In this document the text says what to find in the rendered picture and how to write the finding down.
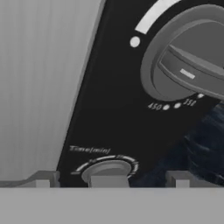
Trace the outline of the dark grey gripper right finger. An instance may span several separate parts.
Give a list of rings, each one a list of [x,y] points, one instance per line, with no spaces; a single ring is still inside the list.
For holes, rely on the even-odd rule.
[[[166,174],[166,187],[174,188],[217,188],[218,186],[205,180],[196,178],[189,171],[168,171]]]

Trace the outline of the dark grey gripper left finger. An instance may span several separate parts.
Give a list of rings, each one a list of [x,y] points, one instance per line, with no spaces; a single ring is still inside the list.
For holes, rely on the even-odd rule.
[[[0,188],[59,188],[59,179],[58,171],[37,171],[26,179],[0,181]]]

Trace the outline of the small grey timer knob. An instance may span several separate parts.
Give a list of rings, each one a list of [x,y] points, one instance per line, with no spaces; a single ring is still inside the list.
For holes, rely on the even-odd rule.
[[[128,174],[131,166],[122,160],[108,160],[93,164],[81,178],[91,188],[129,188]]]

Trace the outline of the black and silver toaster oven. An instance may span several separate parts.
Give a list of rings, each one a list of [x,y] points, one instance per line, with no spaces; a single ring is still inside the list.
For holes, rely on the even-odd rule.
[[[91,165],[122,160],[129,185],[219,102],[159,101],[140,77],[165,12],[202,0],[0,0],[0,181],[58,171],[86,187]]]

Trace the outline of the large grey temperature knob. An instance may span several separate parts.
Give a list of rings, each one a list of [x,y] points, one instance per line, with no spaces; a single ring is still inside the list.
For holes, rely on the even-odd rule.
[[[195,94],[224,100],[224,5],[179,2],[165,14],[141,61],[144,91],[164,102]]]

